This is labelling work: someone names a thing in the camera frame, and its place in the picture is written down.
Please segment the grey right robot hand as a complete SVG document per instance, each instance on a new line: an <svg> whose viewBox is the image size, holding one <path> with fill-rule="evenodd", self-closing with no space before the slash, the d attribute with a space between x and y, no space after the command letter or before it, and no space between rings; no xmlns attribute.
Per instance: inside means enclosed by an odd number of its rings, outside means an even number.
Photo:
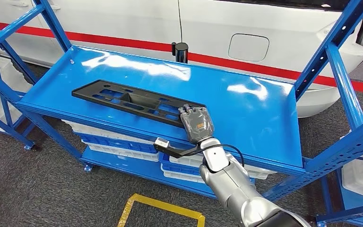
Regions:
<svg viewBox="0 0 363 227"><path fill-rule="evenodd" d="M184 104L178 108L181 122L191 144L213 136L214 125L206 107L194 107Z"/></svg>

